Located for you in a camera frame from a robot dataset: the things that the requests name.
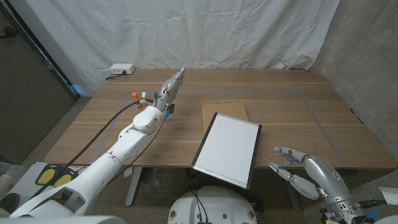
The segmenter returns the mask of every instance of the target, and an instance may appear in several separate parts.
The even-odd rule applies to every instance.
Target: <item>orange cap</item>
[[[134,92],[134,93],[131,93],[131,96],[132,96],[132,98],[134,99],[134,100],[139,100],[139,97],[138,97],[138,94],[136,93],[136,92]]]

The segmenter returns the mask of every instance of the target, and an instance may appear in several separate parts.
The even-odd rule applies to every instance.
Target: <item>white curtain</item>
[[[95,92],[137,68],[305,68],[339,0],[26,1]]]

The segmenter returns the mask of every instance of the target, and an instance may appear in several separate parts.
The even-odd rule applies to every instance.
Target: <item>power strip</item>
[[[131,75],[136,68],[131,63],[125,63],[113,64],[110,69],[113,75],[120,75],[123,71],[126,71],[126,75]]]

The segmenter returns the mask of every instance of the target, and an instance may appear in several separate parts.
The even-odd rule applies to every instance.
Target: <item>white robotic arm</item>
[[[167,80],[154,101],[139,113],[132,124],[124,128],[118,141],[72,181],[48,190],[30,199],[10,215],[10,218],[31,217],[75,217],[90,212],[99,193],[128,159],[142,153],[159,132],[161,124],[183,83],[185,69],[181,69]],[[54,200],[67,192],[70,197],[61,204]]]
[[[351,194],[346,184],[327,161],[288,147],[275,147],[274,150],[286,160],[285,165],[304,164],[305,171],[319,185],[318,188],[310,181],[297,175],[292,175],[273,162],[269,164],[269,167],[282,178],[289,181],[303,196],[312,200],[323,197],[326,203],[335,210],[335,212],[327,214],[330,220],[338,217],[344,218],[345,213],[349,213],[350,217],[364,215],[358,207],[352,205]]]

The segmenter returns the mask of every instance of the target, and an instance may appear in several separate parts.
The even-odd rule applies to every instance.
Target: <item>blue object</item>
[[[366,217],[368,219],[372,219],[372,218],[376,218],[380,215],[381,215],[380,210],[378,208],[375,208],[374,210],[371,210],[370,212],[368,212],[368,214],[366,214]]]

